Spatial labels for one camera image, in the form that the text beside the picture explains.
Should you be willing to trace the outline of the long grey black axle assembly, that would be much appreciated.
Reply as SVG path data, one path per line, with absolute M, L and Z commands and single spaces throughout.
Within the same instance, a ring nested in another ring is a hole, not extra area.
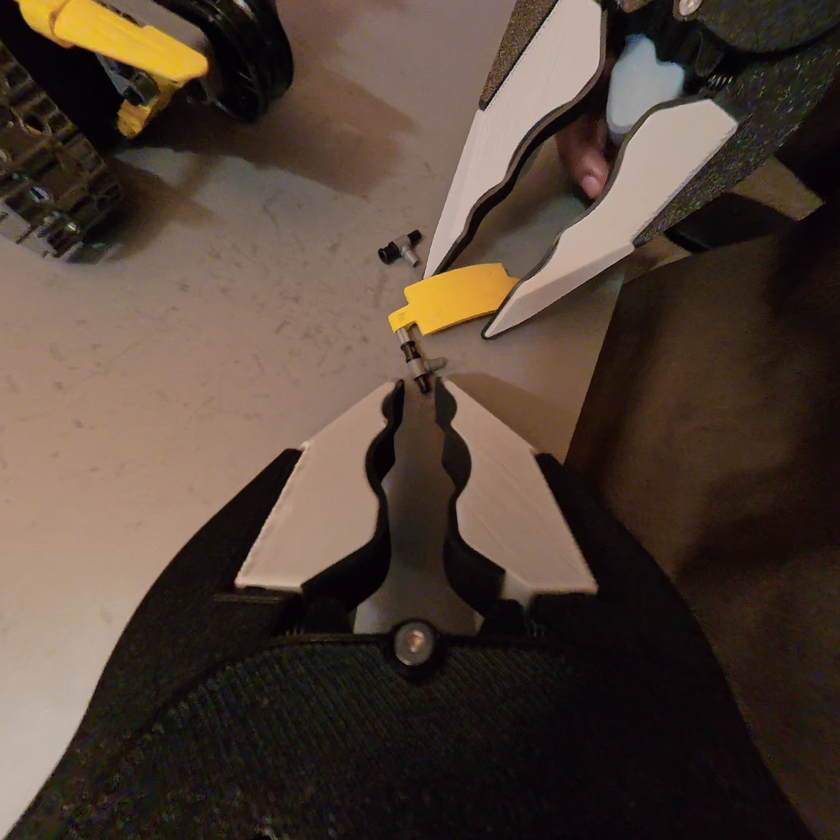
M 422 395 L 429 394 L 432 390 L 433 379 L 447 366 L 448 361 L 445 357 L 428 359 L 424 356 L 407 327 L 396 330 L 395 336 L 404 354 L 410 378 Z

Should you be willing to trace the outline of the short black grey pin connector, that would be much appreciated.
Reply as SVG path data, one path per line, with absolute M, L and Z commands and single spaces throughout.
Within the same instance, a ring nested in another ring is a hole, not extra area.
M 410 267 L 416 268 L 421 262 L 417 253 L 417 246 L 422 241 L 422 238 L 421 231 L 415 229 L 408 234 L 395 238 L 386 246 L 379 248 L 377 254 L 381 262 L 387 266 L 403 260 Z

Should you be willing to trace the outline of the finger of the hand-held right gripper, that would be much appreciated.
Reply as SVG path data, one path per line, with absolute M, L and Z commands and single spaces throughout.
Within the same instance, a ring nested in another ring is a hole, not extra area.
M 557 2 L 488 103 L 476 111 L 427 255 L 424 278 L 446 271 L 532 151 L 592 89 L 603 68 L 606 11 Z
M 599 199 L 508 294 L 481 335 L 517 327 L 630 255 L 636 239 L 735 134 L 711 99 L 651 109 L 624 141 Z

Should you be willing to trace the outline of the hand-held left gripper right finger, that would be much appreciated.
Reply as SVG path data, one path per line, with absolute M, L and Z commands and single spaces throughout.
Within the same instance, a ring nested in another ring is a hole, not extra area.
M 541 598 L 595 595 L 541 454 L 451 381 L 436 381 L 435 412 L 453 484 L 444 570 L 455 593 L 483 617 L 499 602 L 529 613 Z

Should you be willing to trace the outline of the person's right hand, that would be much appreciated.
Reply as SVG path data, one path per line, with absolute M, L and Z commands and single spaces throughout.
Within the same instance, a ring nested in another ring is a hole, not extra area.
M 616 157 L 606 117 L 590 112 L 555 135 L 564 170 L 583 194 L 594 201 L 603 193 Z

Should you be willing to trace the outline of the yellow black toy tracked vehicle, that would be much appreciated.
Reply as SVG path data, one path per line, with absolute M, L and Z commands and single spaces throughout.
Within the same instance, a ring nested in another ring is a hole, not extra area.
M 275 2 L 1 2 L 2 238 L 72 260 L 115 214 L 109 155 L 185 92 L 243 121 L 289 88 Z

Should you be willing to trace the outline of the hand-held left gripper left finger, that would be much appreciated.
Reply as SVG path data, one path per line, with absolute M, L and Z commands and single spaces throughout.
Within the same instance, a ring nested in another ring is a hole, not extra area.
M 237 592 L 369 596 L 389 569 L 384 478 L 405 385 L 387 381 L 299 449 L 234 579 Z

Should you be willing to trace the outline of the yellow curved toy panel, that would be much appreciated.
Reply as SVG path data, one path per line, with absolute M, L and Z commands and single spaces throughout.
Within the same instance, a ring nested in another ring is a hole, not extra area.
M 394 333 L 412 326 L 422 335 L 441 332 L 493 314 L 519 281 L 501 263 L 452 269 L 406 287 L 406 305 L 388 320 Z

